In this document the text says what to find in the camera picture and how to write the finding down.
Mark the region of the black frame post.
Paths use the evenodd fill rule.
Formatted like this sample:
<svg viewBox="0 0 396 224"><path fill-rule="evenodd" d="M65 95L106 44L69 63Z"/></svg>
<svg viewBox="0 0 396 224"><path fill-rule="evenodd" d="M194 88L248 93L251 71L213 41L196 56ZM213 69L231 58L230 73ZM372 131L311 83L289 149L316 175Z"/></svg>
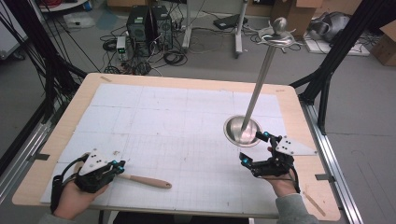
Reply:
<svg viewBox="0 0 396 224"><path fill-rule="evenodd" d="M55 113L57 99L64 96L71 100L77 92L79 85L72 75L85 78L87 73L59 54L28 0L3 0L3 2L35 48L35 53L32 53L32 49L21 40L16 29L0 17L0 21L28 54L37 73L45 79L45 100L41 107L44 111L44 121L47 121Z"/></svg>
<svg viewBox="0 0 396 224"><path fill-rule="evenodd" d="M299 99L306 105L313 105L317 96L320 95L317 125L323 134L326 134L325 121L332 75L347 56L349 49L389 1L362 0L351 16L346 28L334 43L339 49L333 49L328 53L321 65L313 73L290 84L294 89L304 84L307 85L305 90L298 95Z"/></svg>

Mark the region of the person's left hand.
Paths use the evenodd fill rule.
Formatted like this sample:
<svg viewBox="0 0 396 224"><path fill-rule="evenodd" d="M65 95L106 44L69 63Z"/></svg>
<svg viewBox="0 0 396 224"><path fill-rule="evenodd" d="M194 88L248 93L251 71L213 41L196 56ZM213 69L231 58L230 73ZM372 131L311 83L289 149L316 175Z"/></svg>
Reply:
<svg viewBox="0 0 396 224"><path fill-rule="evenodd" d="M97 192L89 193L82 191L74 182L69 182L64 187L59 204L53 215L67 220L74 220L88 209L90 204L103 194L107 188L108 185L105 185Z"/></svg>

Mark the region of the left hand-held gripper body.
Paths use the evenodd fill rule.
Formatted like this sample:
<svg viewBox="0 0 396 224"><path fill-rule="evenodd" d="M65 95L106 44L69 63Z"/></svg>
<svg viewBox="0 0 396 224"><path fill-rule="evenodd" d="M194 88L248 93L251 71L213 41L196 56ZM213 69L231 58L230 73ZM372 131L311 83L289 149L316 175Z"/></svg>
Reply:
<svg viewBox="0 0 396 224"><path fill-rule="evenodd" d="M119 163L108 160L97 148L94 148L78 169L75 184L82 191L95 193L112 182L118 173Z"/></svg>

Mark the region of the tall cardboard box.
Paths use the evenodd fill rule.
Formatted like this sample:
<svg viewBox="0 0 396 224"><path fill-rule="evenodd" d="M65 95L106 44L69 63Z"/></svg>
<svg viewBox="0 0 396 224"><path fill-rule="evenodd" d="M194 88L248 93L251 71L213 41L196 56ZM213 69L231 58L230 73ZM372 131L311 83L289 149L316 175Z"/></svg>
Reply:
<svg viewBox="0 0 396 224"><path fill-rule="evenodd" d="M323 0L275 0L271 10L271 21L283 17L287 20L287 30L296 38L302 38L316 10Z"/></svg>

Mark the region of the white grid paper mat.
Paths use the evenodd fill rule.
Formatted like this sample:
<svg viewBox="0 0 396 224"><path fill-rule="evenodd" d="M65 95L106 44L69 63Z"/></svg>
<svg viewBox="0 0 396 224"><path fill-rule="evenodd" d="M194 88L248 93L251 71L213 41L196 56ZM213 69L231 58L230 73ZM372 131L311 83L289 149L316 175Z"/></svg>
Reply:
<svg viewBox="0 0 396 224"><path fill-rule="evenodd" d="M244 114L249 100L249 93L238 91L102 84L53 172L71 174L71 161L97 149L111 161L124 160L128 174L172 185L157 189L117 177L98 205L274 217L272 187L239 160L240 153L266 160L266 143L241 148L223 132L225 121Z"/></svg>

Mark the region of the round white table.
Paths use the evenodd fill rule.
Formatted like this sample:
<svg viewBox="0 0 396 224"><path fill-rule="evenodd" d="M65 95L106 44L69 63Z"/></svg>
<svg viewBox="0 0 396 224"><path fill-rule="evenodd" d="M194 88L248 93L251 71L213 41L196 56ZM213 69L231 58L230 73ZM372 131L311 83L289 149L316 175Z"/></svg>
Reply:
<svg viewBox="0 0 396 224"><path fill-rule="evenodd" d="M92 10L90 0L38 0L38 6L42 12L63 11L75 7L81 7L86 11Z"/></svg>

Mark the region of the white floor stand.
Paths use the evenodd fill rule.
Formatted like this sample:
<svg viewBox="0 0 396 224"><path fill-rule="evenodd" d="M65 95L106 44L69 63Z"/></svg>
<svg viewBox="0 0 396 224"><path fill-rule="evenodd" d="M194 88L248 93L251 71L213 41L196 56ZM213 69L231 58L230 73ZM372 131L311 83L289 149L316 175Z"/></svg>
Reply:
<svg viewBox="0 0 396 224"><path fill-rule="evenodd" d="M190 42L191 42L191 31L192 31L192 20L191 20L191 3L192 0L186 0L187 1L187 12L186 12L186 29L185 29L185 34L182 42L182 49L184 51L187 51L190 47ZM236 24L236 30L234 34L234 50L235 54L234 57L238 58L242 53L243 53L243 48L242 48L242 27L244 24L244 18L246 14L246 10L248 7L248 0L241 0L242 5L239 13L239 18L238 22Z"/></svg>

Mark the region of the grey bag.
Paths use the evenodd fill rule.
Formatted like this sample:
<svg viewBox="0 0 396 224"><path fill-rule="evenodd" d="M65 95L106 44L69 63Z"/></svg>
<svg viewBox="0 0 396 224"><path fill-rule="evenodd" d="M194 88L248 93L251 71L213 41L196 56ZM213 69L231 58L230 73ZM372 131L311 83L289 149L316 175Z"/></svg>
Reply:
<svg viewBox="0 0 396 224"><path fill-rule="evenodd" d="M332 42L346 28L349 20L350 17L342 12L324 12L309 23L307 30L314 31L327 42Z"/></svg>

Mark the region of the wooden ladle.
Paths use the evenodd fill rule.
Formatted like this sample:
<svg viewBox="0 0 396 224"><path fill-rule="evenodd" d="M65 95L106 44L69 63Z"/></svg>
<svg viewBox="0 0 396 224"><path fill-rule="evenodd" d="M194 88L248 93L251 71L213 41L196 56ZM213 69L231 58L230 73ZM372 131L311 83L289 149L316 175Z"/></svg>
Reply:
<svg viewBox="0 0 396 224"><path fill-rule="evenodd" d="M78 161L77 165L75 166L74 170L75 170L75 179L76 179L76 175L77 175L77 171L78 169L83 165L84 161L87 159L89 153L86 153L83 155L82 157L82 161ZM120 175L116 175L115 177L121 177L124 179L128 179L137 183L141 183L144 185L148 185L148 186L152 186L155 188L160 188L160 189L170 189L172 188L172 184L164 181L164 180L160 180L160 179L155 179L155 178L149 178L149 177L143 177L143 176L137 176L137 175L128 175L125 174L125 169L124 172Z"/></svg>

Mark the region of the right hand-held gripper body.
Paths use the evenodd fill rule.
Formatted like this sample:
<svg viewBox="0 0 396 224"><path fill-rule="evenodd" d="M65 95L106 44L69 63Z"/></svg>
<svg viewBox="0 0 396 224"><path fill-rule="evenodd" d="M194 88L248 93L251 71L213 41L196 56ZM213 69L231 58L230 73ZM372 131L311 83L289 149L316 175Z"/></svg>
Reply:
<svg viewBox="0 0 396 224"><path fill-rule="evenodd" d="M267 175L285 175L293 167L294 156L314 156L317 151L290 137L271 134L271 157L266 161L253 161L249 169L255 177Z"/></svg>

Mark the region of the tall metal stand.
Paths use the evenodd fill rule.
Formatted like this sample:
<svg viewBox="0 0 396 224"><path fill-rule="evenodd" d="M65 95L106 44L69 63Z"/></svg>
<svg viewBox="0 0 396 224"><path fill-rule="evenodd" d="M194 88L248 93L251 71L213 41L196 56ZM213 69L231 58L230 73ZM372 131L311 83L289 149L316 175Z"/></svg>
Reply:
<svg viewBox="0 0 396 224"><path fill-rule="evenodd" d="M259 122L251 116L262 92L263 82L268 74L276 50L284 50L296 43L292 32L287 30L287 25L287 19L280 17L273 22L269 22L266 28L258 31L259 38L261 39L260 44L266 45L268 49L250 98L247 112L244 116L232 116L228 118L223 126L226 138L238 147L253 147L259 143L255 134L257 131L261 131L262 128Z"/></svg>

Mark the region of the small device with green light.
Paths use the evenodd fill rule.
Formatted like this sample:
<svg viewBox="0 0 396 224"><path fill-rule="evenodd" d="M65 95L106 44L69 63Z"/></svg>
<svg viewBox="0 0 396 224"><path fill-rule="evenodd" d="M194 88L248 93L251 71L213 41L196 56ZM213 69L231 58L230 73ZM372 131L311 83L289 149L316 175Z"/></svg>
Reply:
<svg viewBox="0 0 396 224"><path fill-rule="evenodd" d="M118 36L117 37L117 46L116 51L118 53L119 60L125 62L128 60L128 53L126 47L126 37Z"/></svg>

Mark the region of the black computer tower green label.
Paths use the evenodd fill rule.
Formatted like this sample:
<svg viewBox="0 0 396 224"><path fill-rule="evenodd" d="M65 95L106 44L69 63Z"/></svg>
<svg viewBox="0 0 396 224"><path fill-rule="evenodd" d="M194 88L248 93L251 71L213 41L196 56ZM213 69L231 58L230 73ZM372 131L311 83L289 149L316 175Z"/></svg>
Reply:
<svg viewBox="0 0 396 224"><path fill-rule="evenodd" d="M126 27L138 54L148 57L151 53L149 44L153 40L149 7L132 6Z"/></svg>

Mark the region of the flat black box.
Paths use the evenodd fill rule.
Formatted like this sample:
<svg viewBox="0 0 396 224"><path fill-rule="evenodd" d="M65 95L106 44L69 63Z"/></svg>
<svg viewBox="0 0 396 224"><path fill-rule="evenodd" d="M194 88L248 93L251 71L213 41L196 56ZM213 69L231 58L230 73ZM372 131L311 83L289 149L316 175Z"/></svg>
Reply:
<svg viewBox="0 0 396 224"><path fill-rule="evenodd" d="M217 19L213 21L213 24L220 30L225 30L229 28L237 28L239 25L240 15L235 14L229 17Z"/></svg>

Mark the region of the aluminium frame rail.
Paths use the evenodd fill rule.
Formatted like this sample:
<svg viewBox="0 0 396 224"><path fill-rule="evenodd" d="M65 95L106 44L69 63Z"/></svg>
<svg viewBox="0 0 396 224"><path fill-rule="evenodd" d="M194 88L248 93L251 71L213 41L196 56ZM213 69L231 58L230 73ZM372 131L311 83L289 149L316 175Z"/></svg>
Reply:
<svg viewBox="0 0 396 224"><path fill-rule="evenodd" d="M364 224L361 213L356 205L343 171L332 149L331 142L326 134L323 134L317 125L318 112L313 105L301 103L306 121L311 129L314 142L324 162L328 180L335 192L335 200L339 210L344 215L348 224Z"/></svg>
<svg viewBox="0 0 396 224"><path fill-rule="evenodd" d="M10 192L16 187L21 175L44 146L51 130L52 124L50 122L38 122L37 125L22 138L20 144L17 146L17 152L14 158L0 176L0 204L6 200Z"/></svg>

